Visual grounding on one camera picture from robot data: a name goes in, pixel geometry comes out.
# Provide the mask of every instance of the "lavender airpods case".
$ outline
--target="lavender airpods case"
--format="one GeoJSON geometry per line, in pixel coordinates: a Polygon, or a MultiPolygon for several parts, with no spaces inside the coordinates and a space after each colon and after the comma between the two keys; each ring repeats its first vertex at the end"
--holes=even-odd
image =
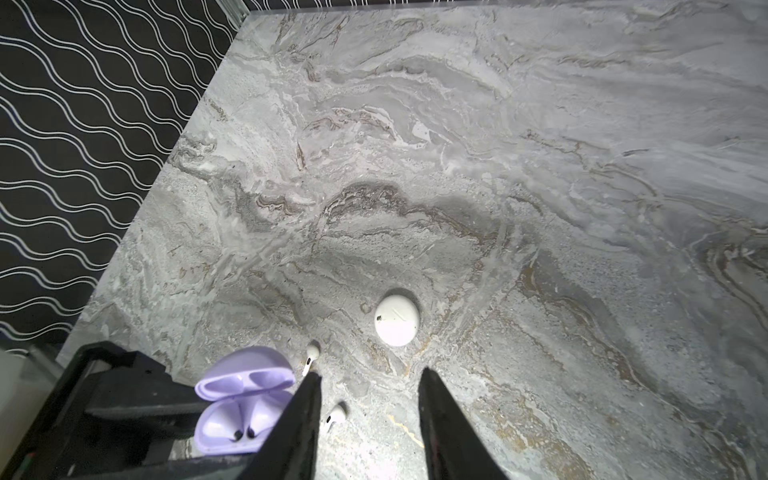
{"type": "Polygon", "coordinates": [[[258,452],[291,400],[284,389],[296,378],[288,360],[265,346],[251,346],[225,356],[194,389],[212,403],[194,431],[205,455],[258,452]]]}

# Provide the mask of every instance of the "earbud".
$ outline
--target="earbud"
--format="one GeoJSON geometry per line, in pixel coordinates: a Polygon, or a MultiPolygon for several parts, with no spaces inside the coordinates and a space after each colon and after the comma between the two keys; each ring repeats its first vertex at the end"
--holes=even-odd
{"type": "Polygon", "coordinates": [[[240,414],[240,407],[235,402],[219,406],[205,421],[203,434],[233,442],[243,438],[243,416],[240,414]]]}
{"type": "Polygon", "coordinates": [[[243,410],[247,413],[245,433],[247,438],[253,439],[260,432],[271,429],[283,414],[292,395],[283,390],[256,395],[243,404],[243,410]]]}
{"type": "Polygon", "coordinates": [[[346,411],[344,410],[344,407],[341,406],[341,404],[333,407],[331,410],[331,413],[328,414],[326,417],[325,425],[326,425],[326,432],[331,431],[331,427],[334,423],[344,423],[346,421],[346,411]]]}
{"type": "Polygon", "coordinates": [[[306,348],[306,362],[304,363],[304,371],[301,372],[301,376],[306,376],[306,374],[310,372],[310,366],[312,365],[312,362],[317,360],[317,357],[319,356],[320,349],[317,348],[317,345],[314,343],[310,343],[306,348]]]}

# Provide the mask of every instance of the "patterned wall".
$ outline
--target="patterned wall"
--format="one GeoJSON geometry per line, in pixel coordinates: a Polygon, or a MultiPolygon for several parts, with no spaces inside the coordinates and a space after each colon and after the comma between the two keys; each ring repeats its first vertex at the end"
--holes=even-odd
{"type": "Polygon", "coordinates": [[[0,347],[64,341],[234,34],[214,0],[0,2],[0,347]]]}

